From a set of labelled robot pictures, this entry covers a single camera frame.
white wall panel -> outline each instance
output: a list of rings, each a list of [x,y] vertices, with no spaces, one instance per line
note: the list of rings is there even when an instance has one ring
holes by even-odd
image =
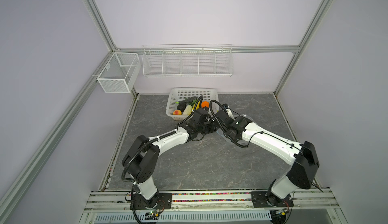
[[[299,44],[321,0],[96,0],[117,47]]]
[[[97,191],[132,102],[97,85],[8,224],[76,224]]]
[[[215,88],[219,92],[274,92],[293,54],[235,53],[231,77],[145,77],[135,82],[138,93],[169,93],[175,87]]]
[[[82,0],[0,0],[0,198],[107,53]]]
[[[349,224],[387,223],[388,0],[335,0],[279,98]]]

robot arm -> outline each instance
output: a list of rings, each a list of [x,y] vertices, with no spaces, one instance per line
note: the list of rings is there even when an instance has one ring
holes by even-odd
[[[230,110],[225,108],[212,114],[212,117],[206,107],[199,108],[192,113],[190,120],[181,122],[176,129],[168,133],[150,138],[139,136],[122,161],[124,166],[122,179],[129,173],[134,178],[135,191],[142,195],[146,205],[153,207],[158,198],[158,189],[151,175],[158,156],[172,147],[195,139],[198,133],[209,134],[221,127],[224,136],[232,142],[245,140],[259,145],[291,165],[288,172],[272,182],[265,197],[267,204],[279,206],[287,201],[289,194],[295,189],[311,187],[319,167],[313,144],[309,142],[300,144],[282,138],[243,116],[234,119]],[[140,150],[146,152],[145,155],[139,154]]]

white plastic basket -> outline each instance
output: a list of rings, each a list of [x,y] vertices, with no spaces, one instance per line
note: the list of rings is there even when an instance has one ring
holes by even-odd
[[[203,95],[203,101],[210,102],[211,100],[218,101],[218,94],[215,89],[198,89],[198,88],[175,88],[172,89],[168,96],[166,114],[171,116],[174,120],[184,120],[187,115],[173,115],[174,110],[177,109],[177,101],[185,100],[193,96]],[[213,103],[213,110],[218,110],[218,105]]]

black mounting plate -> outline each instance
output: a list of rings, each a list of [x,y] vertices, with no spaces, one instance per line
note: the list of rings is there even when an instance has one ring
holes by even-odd
[[[252,196],[252,202],[253,202],[253,207],[259,208],[259,207],[273,207],[267,203],[267,197],[265,194],[267,191],[252,191],[251,196]],[[276,207],[287,207],[286,203],[288,204],[288,207],[293,207],[294,202],[293,199],[291,198],[291,195],[288,195],[286,198],[283,199],[283,202],[278,203]]]
[[[146,208],[147,203],[144,202],[142,195],[134,193],[133,198],[131,197],[133,205],[135,207],[135,210],[149,210],[149,208]],[[162,200],[164,201],[164,209],[171,209],[171,202],[172,202],[172,193],[159,193],[158,201]],[[163,209],[163,202],[158,202],[157,206],[152,208],[154,209]]]

cable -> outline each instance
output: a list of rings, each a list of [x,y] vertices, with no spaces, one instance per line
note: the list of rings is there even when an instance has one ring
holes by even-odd
[[[200,99],[201,99],[201,103],[202,103],[203,95],[201,95],[201,96],[198,98],[197,102],[195,102],[193,109],[197,108],[197,104],[198,104],[198,102],[199,102]],[[190,113],[189,116],[187,116],[184,120],[182,120],[181,122],[179,122],[177,125],[182,124],[183,122],[185,122],[186,120],[188,120],[193,114],[194,114],[194,110]]]
[[[126,195],[125,195],[125,200],[127,201],[127,202],[132,202],[132,195],[131,195],[131,199],[130,200],[127,200],[127,195],[129,194],[129,193],[131,193],[131,192],[128,192]]]
[[[292,212],[292,208],[293,208],[293,206],[291,207],[291,211],[290,211],[290,214],[288,214],[287,220],[286,220],[283,224],[286,224],[286,222],[288,221],[288,219],[290,219],[291,212]]]
[[[164,135],[161,135],[159,139],[163,139],[163,138],[166,138],[168,136],[171,136],[173,134],[175,134],[177,131],[176,130],[173,130],[172,132],[170,133],[167,133],[167,134],[164,134]],[[136,153],[133,155],[133,157],[131,158],[131,160],[129,160],[129,162],[125,165],[124,169],[123,169],[123,172],[121,173],[121,180],[124,181],[124,182],[128,182],[128,181],[131,181],[131,182],[134,182],[135,180],[133,178],[125,178],[125,175],[127,174],[127,171],[129,169],[129,166],[131,165],[131,163],[135,160],[135,158],[147,147],[149,146],[150,144],[156,142],[159,140],[158,138],[155,138],[155,139],[152,139],[148,142],[146,142],[143,146],[141,146],[137,151]]]
[[[255,133],[251,136],[251,138],[249,139],[248,145],[251,143],[252,137],[253,137],[254,135],[256,135],[257,133],[263,134],[264,132],[263,132],[263,131],[255,132]]]
[[[286,203],[287,210],[288,210],[288,211],[290,211],[290,207],[288,206],[288,203],[287,203],[287,201],[285,201],[285,200],[283,200],[283,201],[284,201],[284,203]]]
[[[211,100],[210,103],[209,103],[209,108],[210,108],[210,112],[211,114],[214,116],[214,119],[216,119],[216,122],[217,124],[219,125],[220,129],[222,130],[223,133],[226,132],[226,130],[224,129],[223,125],[221,124],[220,120],[218,119],[218,117],[214,114],[213,112],[213,107],[212,107],[212,103],[216,103],[217,105],[219,105],[222,109],[222,111],[224,111],[226,114],[228,114],[228,112],[226,111],[226,109],[224,109],[224,107],[220,104],[220,102],[216,101],[216,100]],[[232,138],[230,138],[230,136],[227,136],[229,138],[229,140],[231,142],[233,142],[236,146],[238,147],[241,147],[241,148],[248,148],[248,145],[241,145],[241,144],[238,144],[235,140],[233,140]]]
[[[228,114],[228,112],[226,112],[226,110],[224,109],[224,107],[220,104],[220,102],[216,101],[216,100],[211,100],[209,102],[209,108],[210,108],[210,112],[211,114],[214,116],[214,118],[216,119],[216,122],[217,124],[219,125],[220,129],[222,130],[223,133],[226,132],[226,130],[224,129],[224,127],[221,125],[221,122],[220,120],[218,119],[218,117],[214,114],[214,111],[213,111],[213,107],[212,107],[212,103],[216,103],[217,105],[219,105],[221,107],[221,109],[223,111],[225,111],[226,114]]]
[[[312,185],[312,186],[314,186],[315,188],[319,189],[319,190],[323,193],[323,190],[319,187],[318,184],[314,183],[314,182],[311,181],[311,180],[310,180],[310,182],[311,182],[311,185]]]
[[[205,122],[207,122],[208,120],[209,120],[209,115],[206,115],[206,119],[205,119]],[[201,139],[195,139],[195,140],[193,140],[193,141],[200,141],[200,140],[202,140],[204,137],[205,137],[205,129],[203,129],[202,130],[202,132],[201,132],[201,134],[202,134],[202,137],[201,137]]]
[[[264,131],[261,131],[261,132],[259,132],[259,133],[261,133],[261,134],[267,134],[267,135],[269,135],[269,136],[271,136],[271,137],[273,137],[273,138],[276,138],[276,139],[278,139],[279,141],[282,141],[282,142],[284,142],[285,144],[290,145],[291,147],[293,147],[293,148],[299,150],[299,152],[303,155],[302,151],[301,151],[299,148],[297,148],[295,145],[289,144],[288,142],[286,142],[286,141],[284,141],[284,140],[282,140],[282,139],[280,139],[280,138],[277,138],[276,136],[273,136],[273,135],[271,135],[271,134],[268,134],[268,133],[266,133],[266,132],[264,132]]]
[[[202,105],[202,101],[203,101],[203,95],[201,95],[201,96],[200,96],[200,98],[201,98],[201,101],[200,101],[200,100],[199,100],[199,98],[198,98],[198,101],[199,101],[199,107],[200,107],[200,108],[202,108],[202,106],[201,106],[201,105]]]
[[[132,190],[131,190],[131,198],[133,197],[133,187],[132,187]],[[143,224],[143,222],[140,221],[140,219],[137,217],[136,215],[136,212],[135,212],[135,205],[133,204],[133,202],[131,202],[131,208],[132,208],[132,213],[133,213],[133,217],[135,218],[135,220],[139,223],[139,224]]]
[[[157,202],[163,202],[163,209],[158,213],[160,215],[164,211],[166,203],[163,200],[158,200]]]
[[[240,115],[239,113],[237,113],[236,111],[232,110],[231,108],[228,108],[230,111],[236,113],[237,115]]]

